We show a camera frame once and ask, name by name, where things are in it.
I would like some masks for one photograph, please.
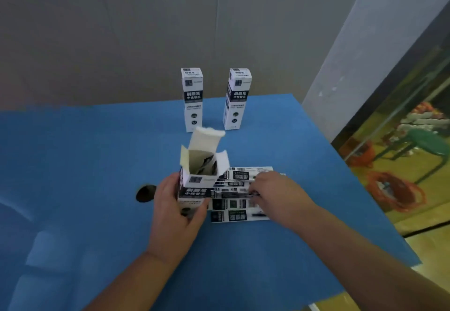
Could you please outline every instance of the left hand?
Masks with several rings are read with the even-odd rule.
[[[179,173],[163,179],[154,197],[153,222],[146,252],[175,269],[191,248],[205,221],[209,199],[205,199],[189,221],[180,214],[176,201]]]

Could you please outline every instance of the right hand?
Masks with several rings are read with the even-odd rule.
[[[261,172],[251,183],[249,193],[258,192],[252,197],[265,214],[273,221],[294,230],[301,215],[318,206],[308,194],[292,179],[278,172]]]

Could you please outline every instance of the table surface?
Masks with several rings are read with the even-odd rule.
[[[224,98],[204,100],[223,129]],[[179,168],[183,101],[0,113],[0,310],[79,310],[145,249],[144,184]],[[409,266],[419,263],[290,94],[248,98],[218,150],[232,166],[273,166]],[[155,310],[294,310],[342,286],[307,245],[272,221],[208,219]]]

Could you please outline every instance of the qr code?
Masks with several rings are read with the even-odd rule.
[[[189,183],[200,183],[201,180],[202,180],[201,177],[192,176],[191,179],[189,180]]]

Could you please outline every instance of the forearm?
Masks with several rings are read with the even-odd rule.
[[[334,273],[362,310],[444,310],[446,291],[317,207],[294,231]]]
[[[141,254],[85,310],[148,311],[174,269],[149,254]]]

